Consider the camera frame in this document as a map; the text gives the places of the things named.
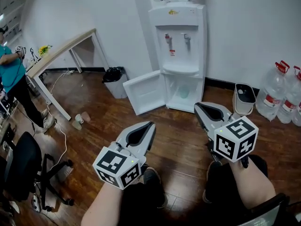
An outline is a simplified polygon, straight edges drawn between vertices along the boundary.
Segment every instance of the water dispenser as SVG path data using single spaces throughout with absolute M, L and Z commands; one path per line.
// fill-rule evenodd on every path
M 194 113 L 206 74 L 205 6 L 170 2 L 149 11 L 160 70 L 124 83 L 135 113 L 160 106 Z

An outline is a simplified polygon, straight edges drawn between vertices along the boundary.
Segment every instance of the table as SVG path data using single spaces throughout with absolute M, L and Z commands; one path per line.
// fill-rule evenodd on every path
M 58 46 L 57 48 L 53 47 L 46 56 L 44 56 L 38 63 L 36 63 L 26 73 L 27 77 L 31 79 L 31 82 L 35 85 L 35 87 L 40 92 L 40 94 L 44 97 L 44 99 L 49 104 L 52 103 L 67 120 L 70 120 L 71 116 L 62 108 L 62 106 L 56 101 L 56 99 L 52 96 L 52 94 L 47 90 L 46 86 L 43 84 L 39 76 L 51 65 L 52 62 L 54 62 L 61 54 L 67 51 L 70 52 L 78 71 L 82 73 L 82 69 L 81 69 L 81 67 L 83 67 L 82 61 L 79 59 L 79 56 L 73 50 L 73 48 L 79 43 L 81 43 L 82 41 L 90 37 L 92 38 L 95 51 L 98 52 L 102 64 L 105 70 L 107 70 L 109 68 L 109 65 L 101 49 L 99 40 L 97 39 L 96 29 L 91 29 L 89 31 L 86 31 L 84 33 L 75 36 L 72 39 L 69 39 L 63 45 Z

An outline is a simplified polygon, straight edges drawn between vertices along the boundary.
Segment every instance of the white cabinet door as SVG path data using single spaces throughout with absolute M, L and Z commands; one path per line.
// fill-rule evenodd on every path
M 166 104 L 165 77 L 160 70 L 124 82 L 123 87 L 136 115 Z

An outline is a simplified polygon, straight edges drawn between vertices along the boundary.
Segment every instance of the teal shirt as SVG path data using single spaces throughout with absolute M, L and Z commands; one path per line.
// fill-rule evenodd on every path
M 0 45 L 0 57 L 11 54 L 12 52 L 9 47 Z M 0 65 L 0 76 L 6 93 L 8 93 L 10 89 L 20 81 L 20 79 L 25 75 L 25 72 L 26 70 L 20 59 L 16 59 L 7 65 Z

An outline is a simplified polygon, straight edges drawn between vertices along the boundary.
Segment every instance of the trash can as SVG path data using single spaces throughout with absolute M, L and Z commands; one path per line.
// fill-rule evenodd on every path
M 248 84 L 235 84 L 235 91 L 232 98 L 233 110 L 240 116 L 249 115 L 253 111 L 256 96 L 253 88 Z
M 127 93 L 123 88 L 123 83 L 126 81 L 127 75 L 124 67 L 110 68 L 103 76 L 103 83 L 115 99 L 124 99 L 127 97 Z

